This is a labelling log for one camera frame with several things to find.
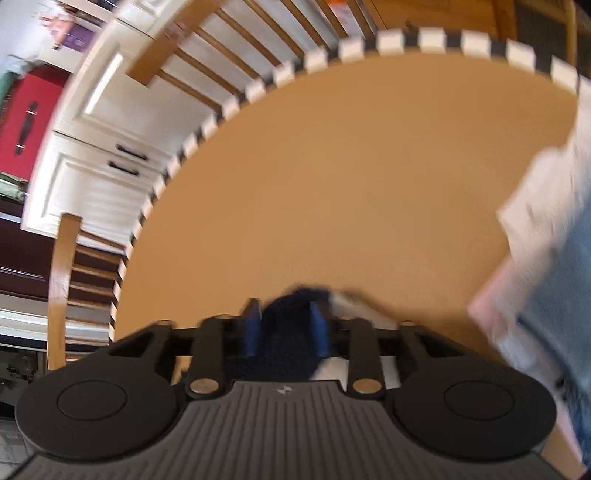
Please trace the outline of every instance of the round black pad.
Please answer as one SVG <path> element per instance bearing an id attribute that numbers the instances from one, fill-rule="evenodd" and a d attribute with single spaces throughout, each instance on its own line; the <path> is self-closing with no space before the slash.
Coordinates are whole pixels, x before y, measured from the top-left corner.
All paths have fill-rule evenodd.
<path id="1" fill-rule="evenodd" d="M 490 382 L 460 382 L 445 392 L 452 412 L 470 420 L 496 420 L 507 415 L 515 401 L 506 388 Z"/>
<path id="2" fill-rule="evenodd" d="M 16 418 L 40 451 L 99 460 L 158 439 L 176 413 L 174 390 L 142 359 L 101 355 L 33 382 L 19 399 Z"/>
<path id="3" fill-rule="evenodd" d="M 394 391 L 394 414 L 422 445 L 454 458 L 504 460 L 550 434 L 556 407 L 532 378 L 474 356 L 425 361 Z"/>
<path id="4" fill-rule="evenodd" d="M 125 390 L 103 380 L 85 380 L 70 385 L 58 397 L 61 412 L 73 420 L 104 420 L 127 402 Z"/>

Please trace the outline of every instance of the metal pin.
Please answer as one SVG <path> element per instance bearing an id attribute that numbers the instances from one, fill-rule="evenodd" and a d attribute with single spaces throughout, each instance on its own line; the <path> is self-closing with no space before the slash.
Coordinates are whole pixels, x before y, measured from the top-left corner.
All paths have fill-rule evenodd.
<path id="1" fill-rule="evenodd" d="M 382 389 L 382 384 L 373 378 L 360 378 L 353 382 L 353 390 L 361 394 L 377 393 Z"/>
<path id="2" fill-rule="evenodd" d="M 176 324 L 172 321 L 172 320 L 159 320 L 156 322 L 156 325 L 161 325 L 161 326 L 166 326 L 166 327 L 172 327 L 175 328 Z"/>
<path id="3" fill-rule="evenodd" d="M 217 389 L 220 388 L 220 384 L 217 383 L 213 378 L 198 378 L 197 380 L 193 380 L 191 382 L 189 388 L 192 390 L 192 392 L 199 395 L 208 395 L 217 391 Z"/>

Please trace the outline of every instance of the black drawer handle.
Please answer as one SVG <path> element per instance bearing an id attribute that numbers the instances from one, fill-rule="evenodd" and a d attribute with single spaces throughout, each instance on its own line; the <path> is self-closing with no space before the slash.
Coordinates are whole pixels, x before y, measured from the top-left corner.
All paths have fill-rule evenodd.
<path id="1" fill-rule="evenodd" d="M 14 156 L 20 157 L 27 147 L 27 138 L 33 129 L 33 123 L 37 114 L 37 102 L 31 102 L 29 104 L 29 110 L 25 113 L 25 121 L 22 123 L 21 132 L 18 136 L 17 144 L 14 147 Z"/>
<path id="2" fill-rule="evenodd" d="M 125 148 L 123 145 L 118 144 L 117 150 L 119 150 L 120 152 L 123 152 L 123 153 L 127 153 L 128 155 L 131 155 L 132 157 L 139 158 L 140 160 L 150 161 L 150 159 L 148 158 L 147 155 L 144 155 L 143 153 L 136 153 L 134 151 L 131 151 L 130 149 Z"/>
<path id="3" fill-rule="evenodd" d="M 139 170 L 128 170 L 127 168 L 123 168 L 123 167 L 118 166 L 117 163 L 115 163 L 114 161 L 109 162 L 109 167 L 112 167 L 116 170 L 124 171 L 125 173 L 129 173 L 130 175 L 133 175 L 134 177 L 139 177 Z"/>

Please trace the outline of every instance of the wooden chair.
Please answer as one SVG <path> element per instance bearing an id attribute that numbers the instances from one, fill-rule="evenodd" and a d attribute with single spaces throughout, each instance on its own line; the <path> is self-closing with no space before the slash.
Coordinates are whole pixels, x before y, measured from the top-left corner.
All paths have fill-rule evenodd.
<path id="1" fill-rule="evenodd" d="M 577 9 L 573 0 L 519 0 L 531 10 L 564 24 L 566 27 L 566 61 L 577 66 Z"/>
<path id="2" fill-rule="evenodd" d="M 241 0 L 249 7 L 276 35 L 279 39 L 287 45 L 287 47 L 300 59 L 304 57 L 304 49 L 293 40 L 288 32 L 273 18 L 267 10 L 265 10 L 256 0 Z M 285 14 L 291 16 L 299 23 L 306 34 L 313 40 L 313 43 L 319 47 L 327 47 L 326 40 L 314 28 L 309 19 L 302 13 L 301 9 L 294 3 L 293 0 L 280 0 L 285 6 Z M 319 9 L 328 20 L 328 23 L 333 29 L 335 38 L 345 38 L 347 33 L 343 25 L 339 22 L 333 11 L 330 9 L 326 0 L 316 0 Z M 353 14 L 365 37 L 373 36 L 374 32 L 370 26 L 368 19 L 362 12 L 356 0 L 347 0 Z M 137 80 L 143 85 L 148 86 L 150 81 L 155 77 L 160 77 L 172 85 L 180 88 L 184 92 L 192 95 L 208 107 L 215 111 L 220 110 L 221 105 L 199 92 L 187 83 L 175 78 L 163 70 L 164 63 L 169 57 L 176 55 L 208 78 L 212 79 L 218 85 L 223 87 L 231 94 L 239 94 L 240 89 L 228 82 L 221 75 L 214 72 L 210 67 L 198 61 L 188 53 L 186 53 L 179 45 L 183 43 L 192 34 L 198 35 L 202 40 L 207 42 L 210 46 L 215 48 L 221 55 L 230 60 L 237 68 L 242 70 L 246 75 L 255 79 L 260 74 L 247 62 L 245 62 L 240 55 L 229 49 L 222 41 L 215 38 L 202 28 L 202 24 L 211 15 L 217 16 L 234 32 L 238 33 L 244 40 L 253 46 L 261 55 L 267 59 L 273 66 L 278 66 L 281 61 L 271 52 L 263 42 L 257 39 L 250 33 L 243 25 L 237 22 L 231 15 L 229 15 L 223 8 L 223 0 L 210 0 L 203 2 L 202 0 L 193 0 L 190 2 L 179 14 L 175 17 L 173 22 L 165 28 L 160 35 L 146 48 L 146 50 L 136 59 L 132 64 L 128 75 Z"/>
<path id="3" fill-rule="evenodd" d="M 108 324 L 66 316 L 68 306 L 109 310 L 113 296 L 113 282 L 117 278 L 120 257 L 94 248 L 77 244 L 78 237 L 106 245 L 123 253 L 123 245 L 101 238 L 80 228 L 82 219 L 64 213 L 53 247 L 49 296 L 47 308 L 47 368 L 55 370 L 66 362 L 77 360 L 80 355 L 67 354 L 68 345 L 102 346 L 107 342 L 89 342 L 66 338 L 66 322 L 70 325 L 101 325 L 108 331 Z"/>

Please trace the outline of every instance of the red cabinet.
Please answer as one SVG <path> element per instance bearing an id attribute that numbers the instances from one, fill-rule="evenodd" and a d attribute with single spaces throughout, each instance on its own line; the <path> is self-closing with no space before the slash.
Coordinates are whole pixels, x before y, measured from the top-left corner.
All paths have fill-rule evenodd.
<path id="1" fill-rule="evenodd" d="M 44 65 L 29 72 L 16 85 L 0 137 L 0 171 L 30 179 L 41 141 L 68 75 Z"/>

